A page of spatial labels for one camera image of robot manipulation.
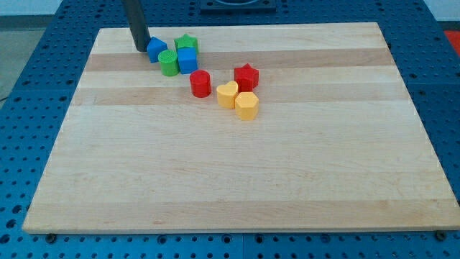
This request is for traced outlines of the black cylindrical robot arm stick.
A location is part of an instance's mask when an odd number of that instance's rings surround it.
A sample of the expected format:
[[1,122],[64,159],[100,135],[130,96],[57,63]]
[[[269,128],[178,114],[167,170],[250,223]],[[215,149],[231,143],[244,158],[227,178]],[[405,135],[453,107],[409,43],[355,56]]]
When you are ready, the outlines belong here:
[[136,49],[141,53],[147,52],[151,37],[141,1],[121,0],[121,3],[124,7]]

